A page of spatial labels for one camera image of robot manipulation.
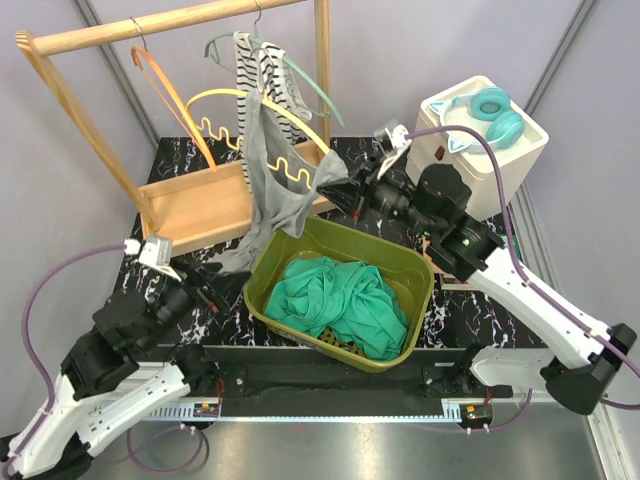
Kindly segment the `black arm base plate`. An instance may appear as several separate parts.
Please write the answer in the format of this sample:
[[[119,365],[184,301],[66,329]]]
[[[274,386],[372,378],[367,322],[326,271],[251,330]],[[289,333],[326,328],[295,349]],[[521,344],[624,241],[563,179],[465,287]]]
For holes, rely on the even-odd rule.
[[[226,419],[423,419],[444,416],[445,400],[472,403],[513,394],[508,386],[445,384],[465,355],[460,349],[419,349],[382,373],[367,373],[303,347],[207,345],[204,353],[223,379]]]

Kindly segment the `yellow hanger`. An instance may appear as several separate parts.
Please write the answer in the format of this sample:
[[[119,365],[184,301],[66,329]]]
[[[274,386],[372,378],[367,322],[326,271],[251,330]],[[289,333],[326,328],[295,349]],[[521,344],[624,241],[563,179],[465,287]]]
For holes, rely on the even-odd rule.
[[[343,175],[344,165],[339,159],[328,156],[329,146],[315,131],[299,117],[255,90],[219,88],[206,90],[191,97],[184,107],[184,115],[189,129],[198,139],[202,137],[203,129],[211,129],[212,126],[206,116],[199,124],[193,120],[193,104],[209,96],[222,95],[234,96],[245,106],[244,133],[240,136],[241,144],[234,149],[243,155],[243,175],[249,182],[250,190],[258,192],[266,186],[267,181],[274,181],[297,195],[315,195],[323,177],[335,177],[331,172],[333,167],[338,169],[336,176]],[[321,151],[320,161],[324,164],[322,169],[317,169],[306,161],[287,140],[279,124],[282,119],[306,134]]]

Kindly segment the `green tank top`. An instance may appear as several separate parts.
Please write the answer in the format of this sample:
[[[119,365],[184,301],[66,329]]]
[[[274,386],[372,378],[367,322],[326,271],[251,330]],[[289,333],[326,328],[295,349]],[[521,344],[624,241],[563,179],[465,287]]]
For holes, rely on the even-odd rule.
[[[292,260],[272,290],[265,316],[315,338],[329,329],[374,361],[399,357],[409,328],[376,266],[326,256]]]

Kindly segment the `grey tank top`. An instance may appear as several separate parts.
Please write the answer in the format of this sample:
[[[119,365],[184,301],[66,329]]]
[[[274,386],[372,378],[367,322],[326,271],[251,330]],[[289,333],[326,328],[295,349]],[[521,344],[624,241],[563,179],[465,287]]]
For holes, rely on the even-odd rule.
[[[318,188],[344,180],[348,176],[348,169],[337,153],[331,150],[328,156],[341,161],[344,165],[343,175],[336,176],[338,169],[333,167],[331,172],[335,177],[323,177]],[[221,263],[224,271],[252,269],[276,230],[282,230],[294,238],[300,237],[312,204],[319,197],[318,192],[315,195],[297,195],[274,181],[267,181],[266,186],[258,192],[251,190],[251,195],[252,223],[249,232],[236,248],[219,253],[211,259],[212,262]]]

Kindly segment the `green hanger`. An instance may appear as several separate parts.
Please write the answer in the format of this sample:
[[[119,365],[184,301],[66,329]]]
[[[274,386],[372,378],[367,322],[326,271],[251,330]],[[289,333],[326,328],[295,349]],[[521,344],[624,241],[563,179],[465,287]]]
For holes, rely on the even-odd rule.
[[[216,65],[224,68],[225,70],[227,70],[229,72],[231,72],[231,68],[227,67],[226,65],[224,65],[222,63],[222,61],[221,61],[220,54],[219,54],[219,51],[218,51],[218,48],[217,48],[217,41],[222,39],[222,38],[231,37],[231,36],[232,36],[232,33],[224,33],[224,34],[218,35],[216,37],[213,37],[212,39],[210,39],[205,44],[205,47],[204,47],[204,57],[205,58],[211,58]],[[344,119],[343,119],[343,117],[341,115],[341,112],[336,107],[336,105],[333,103],[333,101],[331,100],[331,98],[329,97],[327,92],[322,87],[320,87],[311,78],[311,76],[304,69],[302,69],[294,60],[292,60],[287,54],[283,55],[283,62],[286,65],[288,65],[291,70],[296,72],[306,83],[308,83],[309,86],[316,93],[317,97],[327,105],[327,107],[329,109],[329,113],[317,112],[317,115],[319,117],[321,117],[321,118],[335,117],[337,122],[338,122],[338,124],[341,127],[345,127],[345,122],[344,122]]]

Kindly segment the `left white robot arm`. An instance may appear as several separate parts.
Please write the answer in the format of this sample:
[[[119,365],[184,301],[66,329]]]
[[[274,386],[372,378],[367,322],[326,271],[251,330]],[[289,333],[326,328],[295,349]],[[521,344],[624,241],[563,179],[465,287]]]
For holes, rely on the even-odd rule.
[[[20,433],[1,440],[6,479],[77,479],[120,434],[167,402],[218,388],[217,368],[199,344],[183,345],[143,385],[100,404],[140,367],[195,308],[225,315],[251,277],[219,263],[174,263],[153,300],[139,291],[113,294],[93,315],[93,328],[63,359],[40,412]]]

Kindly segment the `black white striped tank top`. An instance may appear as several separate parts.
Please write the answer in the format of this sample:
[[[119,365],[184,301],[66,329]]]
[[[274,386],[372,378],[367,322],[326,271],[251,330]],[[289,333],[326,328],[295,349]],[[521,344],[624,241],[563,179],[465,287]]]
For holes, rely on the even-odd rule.
[[[236,60],[236,89],[259,90],[279,106],[290,111],[301,120],[309,122],[312,113],[302,100],[292,68],[284,62],[285,51],[271,42],[258,42],[249,33],[233,33]],[[237,97],[239,138],[244,140],[246,127],[246,98]],[[278,125],[290,144],[303,138],[302,130],[280,114],[276,114]],[[248,166],[242,151],[239,154],[245,183],[251,189]]]

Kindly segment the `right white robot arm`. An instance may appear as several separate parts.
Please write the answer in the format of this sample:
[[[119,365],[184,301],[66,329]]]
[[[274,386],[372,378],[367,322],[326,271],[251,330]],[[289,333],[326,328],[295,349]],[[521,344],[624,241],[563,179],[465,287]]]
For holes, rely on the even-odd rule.
[[[426,167],[416,185],[387,179],[380,170],[363,165],[318,191],[353,219],[375,210],[425,236],[440,270],[485,292],[546,346],[470,348],[452,369],[454,389],[470,397],[494,386],[544,390],[566,409],[591,414],[635,343],[635,331],[594,319],[530,273],[498,235],[466,213],[471,190],[453,166]]]

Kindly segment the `orange hanger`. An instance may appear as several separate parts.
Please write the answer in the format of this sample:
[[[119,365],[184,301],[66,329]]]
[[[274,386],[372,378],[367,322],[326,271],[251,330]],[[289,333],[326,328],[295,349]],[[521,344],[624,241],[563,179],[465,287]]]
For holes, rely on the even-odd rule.
[[[200,133],[200,129],[196,126],[186,109],[186,105],[153,56],[139,45],[132,46],[130,54],[134,65],[143,73],[148,83],[203,154],[208,167],[212,171],[216,171],[217,165],[214,157]]]

